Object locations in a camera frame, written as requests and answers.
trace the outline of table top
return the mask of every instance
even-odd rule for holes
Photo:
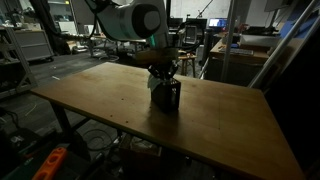
[[[149,72],[104,63],[31,90],[50,102],[249,178],[304,179],[263,93],[175,75],[180,107],[151,102]]]
[[[219,52],[221,47],[225,45],[222,44],[221,40],[211,49],[210,55],[217,59],[224,59],[224,53]],[[240,55],[230,53],[230,62],[250,64],[250,65],[263,65],[269,58],[267,52],[254,50],[253,55]]]

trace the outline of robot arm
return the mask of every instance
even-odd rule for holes
[[[168,46],[162,0],[134,0],[121,6],[111,0],[85,1],[108,38],[120,41],[146,39],[151,49]]]

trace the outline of floor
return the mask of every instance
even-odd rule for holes
[[[55,56],[53,62],[44,60],[33,61],[30,62],[29,66],[35,76],[37,85],[41,86],[105,62],[106,61],[103,59],[99,60],[98,58],[91,58],[88,52],[83,52],[74,55]],[[114,63],[136,66],[131,57],[124,58],[121,56],[120,59]],[[198,63],[196,63],[196,71],[197,73],[200,71]],[[192,69],[191,67],[188,67],[188,76],[192,76],[192,73],[190,72],[192,72]],[[0,107],[16,113],[18,115],[20,127],[27,128],[40,136],[45,136],[51,130],[55,130],[58,133],[61,132],[61,128],[56,120],[56,116],[50,103],[29,92],[0,100]],[[85,118],[71,111],[67,111],[67,115],[71,124],[76,124],[81,119]],[[2,124],[7,134],[17,130],[14,123],[12,123],[11,116],[5,115],[2,116],[2,119],[4,120],[4,123]],[[89,120],[86,124],[81,126],[77,132],[87,143],[87,149],[91,160],[93,160],[99,152],[103,152],[106,156],[110,156],[111,159],[118,157],[117,152],[113,151],[113,154],[110,153],[109,146],[117,138],[116,129],[97,121]],[[206,164],[195,160],[193,160],[192,163],[189,163],[191,161],[186,160],[186,157],[182,154],[169,150],[163,152],[164,157],[166,158],[161,161],[161,172],[166,173],[162,173],[162,175],[158,177],[164,179],[191,180],[213,179],[215,175],[214,169]],[[118,178],[128,179],[126,176],[123,176],[123,174],[121,176],[121,165],[115,163],[115,166],[110,166],[110,162],[109,164],[107,163],[108,165],[104,166],[108,172]],[[224,176],[225,179],[232,177],[232,175],[230,176],[230,174],[227,173],[225,173]]]

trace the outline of stool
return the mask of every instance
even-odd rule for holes
[[[191,65],[192,65],[192,71],[193,71],[193,77],[196,77],[196,67],[195,67],[195,60],[197,56],[195,55],[183,55],[179,56],[179,60],[182,61],[181,63],[181,75],[186,76],[187,71],[188,71],[188,62],[191,60]]]

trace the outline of orange tool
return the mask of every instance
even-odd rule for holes
[[[52,180],[63,160],[66,158],[67,152],[67,149],[64,147],[58,147],[52,150],[32,180]]]

